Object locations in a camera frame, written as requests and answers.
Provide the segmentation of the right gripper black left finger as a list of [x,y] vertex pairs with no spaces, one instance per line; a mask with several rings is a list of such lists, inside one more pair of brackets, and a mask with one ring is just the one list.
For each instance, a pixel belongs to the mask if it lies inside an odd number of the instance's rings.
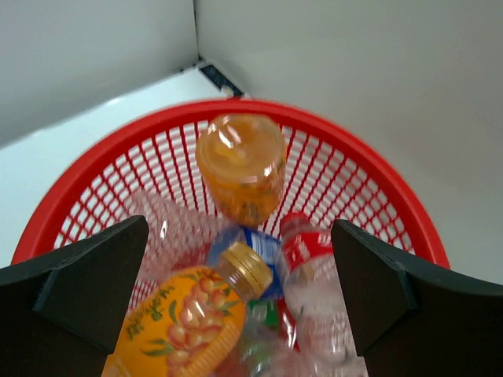
[[113,353],[149,227],[133,216],[1,270],[1,374],[99,376]]

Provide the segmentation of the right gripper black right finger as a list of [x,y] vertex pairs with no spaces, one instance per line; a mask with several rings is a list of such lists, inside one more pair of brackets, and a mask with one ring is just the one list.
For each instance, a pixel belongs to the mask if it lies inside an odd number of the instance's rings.
[[346,220],[332,248],[371,376],[500,376],[502,286],[456,273]]

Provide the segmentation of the clear bottle red label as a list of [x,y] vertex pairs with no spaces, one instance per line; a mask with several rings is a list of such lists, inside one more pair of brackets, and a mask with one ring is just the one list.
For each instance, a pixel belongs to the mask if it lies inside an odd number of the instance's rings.
[[280,220],[280,237],[276,269],[299,349],[320,368],[357,360],[330,231],[290,212]]

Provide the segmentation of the orange juice bottle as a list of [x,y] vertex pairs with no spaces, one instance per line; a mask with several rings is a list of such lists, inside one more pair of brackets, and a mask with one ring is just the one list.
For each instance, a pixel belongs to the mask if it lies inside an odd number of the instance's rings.
[[270,267],[236,242],[213,266],[183,269],[123,322],[104,376],[209,376],[237,344],[247,304],[272,284]]
[[256,228],[284,195],[287,145],[270,117],[231,113],[214,118],[196,143],[196,163],[218,210]]

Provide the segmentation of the crushed green plastic bottle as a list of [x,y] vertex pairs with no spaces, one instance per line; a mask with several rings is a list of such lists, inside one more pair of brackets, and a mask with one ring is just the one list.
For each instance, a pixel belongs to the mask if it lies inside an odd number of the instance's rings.
[[280,314],[276,299],[261,299],[250,301],[248,311],[259,323],[264,324],[277,335],[280,333]]

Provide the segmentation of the clear bottle blue label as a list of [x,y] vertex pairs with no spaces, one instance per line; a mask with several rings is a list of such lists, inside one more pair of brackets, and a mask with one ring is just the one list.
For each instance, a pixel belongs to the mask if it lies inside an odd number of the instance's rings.
[[223,229],[209,248],[205,263],[215,265],[219,255],[235,242],[245,243],[268,265],[272,274],[273,282],[265,290],[260,300],[278,300],[284,297],[280,277],[275,267],[275,257],[280,250],[280,240],[264,232],[250,229],[244,226],[232,225]]

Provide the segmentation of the clear plastic bottle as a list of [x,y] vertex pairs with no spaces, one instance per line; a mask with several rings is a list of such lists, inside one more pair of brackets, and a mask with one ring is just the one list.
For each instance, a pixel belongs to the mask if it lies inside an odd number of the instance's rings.
[[127,200],[129,215],[145,217],[149,235],[138,277],[164,281],[173,272],[204,263],[209,247],[229,221],[183,207],[152,192]]

